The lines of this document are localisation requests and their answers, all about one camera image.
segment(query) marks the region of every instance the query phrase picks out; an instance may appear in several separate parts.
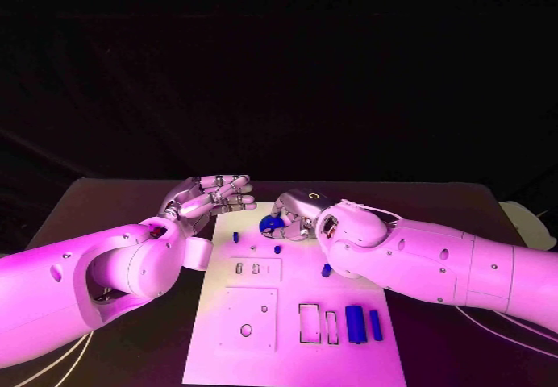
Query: white cable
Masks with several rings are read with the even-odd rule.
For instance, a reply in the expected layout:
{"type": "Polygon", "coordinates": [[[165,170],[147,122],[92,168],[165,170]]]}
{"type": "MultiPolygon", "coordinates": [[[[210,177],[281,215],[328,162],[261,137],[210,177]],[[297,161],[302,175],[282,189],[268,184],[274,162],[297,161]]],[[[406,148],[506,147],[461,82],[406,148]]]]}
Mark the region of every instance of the white cable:
{"type": "Polygon", "coordinates": [[[72,367],[69,368],[66,374],[63,375],[63,378],[62,378],[60,381],[56,383],[54,387],[57,387],[57,386],[62,384],[62,382],[66,380],[66,377],[69,376],[69,373],[73,371],[73,368],[75,368],[75,366],[76,366],[78,363],[79,363],[80,357],[83,356],[83,352],[85,352],[85,350],[86,350],[86,346],[89,345],[89,341],[91,341],[91,338],[92,338],[92,337],[93,337],[93,333],[91,332],[91,333],[89,333],[89,338],[86,339],[86,342],[85,342],[85,346],[83,346],[83,348],[80,349],[80,354],[79,354],[78,358],[75,359],[73,365],[72,365],[72,367]]]}
{"type": "Polygon", "coordinates": [[[490,333],[493,333],[496,336],[501,337],[504,340],[510,341],[512,343],[516,343],[517,345],[520,345],[522,347],[525,348],[529,348],[532,349],[533,351],[542,353],[543,355],[548,355],[550,357],[553,357],[555,359],[558,359],[558,355],[555,355],[553,353],[549,353],[546,351],[543,351],[542,349],[537,349],[535,347],[532,347],[530,345],[526,345],[523,343],[520,343],[519,341],[510,339],[509,337],[506,337],[504,335],[500,335],[497,332],[494,332],[491,329],[488,329],[463,310],[458,306],[455,306],[458,312],[463,313],[463,315],[486,330],[488,331],[490,333]]]}
{"type": "Polygon", "coordinates": [[[73,352],[73,350],[78,348],[80,342],[85,340],[86,335],[83,335],[79,339],[79,341],[73,344],[73,347],[67,350],[67,352],[57,358],[57,360],[46,366],[31,377],[29,377],[18,385],[14,387],[21,387],[26,385],[34,378],[37,378],[65,358],[66,356],[73,352]]]}
{"type": "Polygon", "coordinates": [[[525,328],[527,331],[530,332],[535,332],[537,335],[540,335],[542,337],[545,337],[546,339],[550,339],[552,341],[555,341],[558,343],[558,339],[555,337],[552,337],[550,335],[546,335],[545,333],[542,333],[540,331],[537,331],[535,328],[530,328],[527,327],[523,323],[520,323],[519,321],[513,320],[513,318],[510,318],[509,316],[506,316],[503,313],[500,312],[496,312],[494,313],[503,317],[507,321],[510,321],[513,324],[519,325],[522,328],[525,328]]]}

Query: blue ball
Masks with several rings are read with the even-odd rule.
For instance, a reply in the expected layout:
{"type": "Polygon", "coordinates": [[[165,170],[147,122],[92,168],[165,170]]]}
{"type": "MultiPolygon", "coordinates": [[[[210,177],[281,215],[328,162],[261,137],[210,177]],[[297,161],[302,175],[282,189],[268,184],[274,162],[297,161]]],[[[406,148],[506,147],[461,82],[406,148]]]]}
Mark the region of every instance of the blue ball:
{"type": "Polygon", "coordinates": [[[271,215],[268,215],[259,222],[259,232],[264,232],[264,230],[268,228],[274,230],[278,227],[285,227],[285,222],[279,217],[274,218],[271,215]]]}

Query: black background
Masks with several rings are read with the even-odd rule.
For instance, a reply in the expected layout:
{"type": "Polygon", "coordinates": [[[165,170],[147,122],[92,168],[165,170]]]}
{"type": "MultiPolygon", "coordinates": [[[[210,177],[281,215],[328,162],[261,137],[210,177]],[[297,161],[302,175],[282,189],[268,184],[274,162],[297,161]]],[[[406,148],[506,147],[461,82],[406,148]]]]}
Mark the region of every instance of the black background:
{"type": "Polygon", "coordinates": [[[73,179],[468,181],[555,206],[552,2],[13,2],[1,241],[73,179]]]}

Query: robotic hand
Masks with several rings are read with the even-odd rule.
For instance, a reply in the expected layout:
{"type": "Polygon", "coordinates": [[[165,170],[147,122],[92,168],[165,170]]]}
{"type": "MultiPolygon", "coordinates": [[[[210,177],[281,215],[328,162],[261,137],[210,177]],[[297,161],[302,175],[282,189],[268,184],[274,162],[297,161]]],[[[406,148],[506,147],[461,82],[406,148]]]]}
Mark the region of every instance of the robotic hand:
{"type": "Polygon", "coordinates": [[[274,218],[281,210],[291,224],[261,233],[291,240],[314,236],[341,276],[366,277],[426,302],[496,310],[558,332],[556,253],[402,219],[310,189],[281,194],[274,218]]]}
{"type": "Polygon", "coordinates": [[[0,368],[52,351],[171,288],[180,268],[204,270],[209,216],[255,208],[248,176],[190,178],[140,224],[0,259],[0,368]],[[99,286],[112,289],[95,294],[99,286]]]}

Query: oval hole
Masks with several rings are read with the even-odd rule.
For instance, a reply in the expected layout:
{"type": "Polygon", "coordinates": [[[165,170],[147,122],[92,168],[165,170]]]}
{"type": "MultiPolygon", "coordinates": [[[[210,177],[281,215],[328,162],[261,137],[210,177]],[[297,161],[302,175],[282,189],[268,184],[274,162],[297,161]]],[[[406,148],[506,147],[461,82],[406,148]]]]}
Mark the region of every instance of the oval hole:
{"type": "Polygon", "coordinates": [[[252,333],[252,327],[249,326],[249,324],[243,324],[240,326],[240,335],[243,337],[248,337],[251,335],[251,333],[252,333]]]}
{"type": "Polygon", "coordinates": [[[59,264],[50,266],[50,275],[56,282],[62,280],[62,266],[59,264]]]}
{"type": "Polygon", "coordinates": [[[450,256],[450,251],[444,248],[439,253],[439,259],[445,260],[448,256],[450,256]]]}

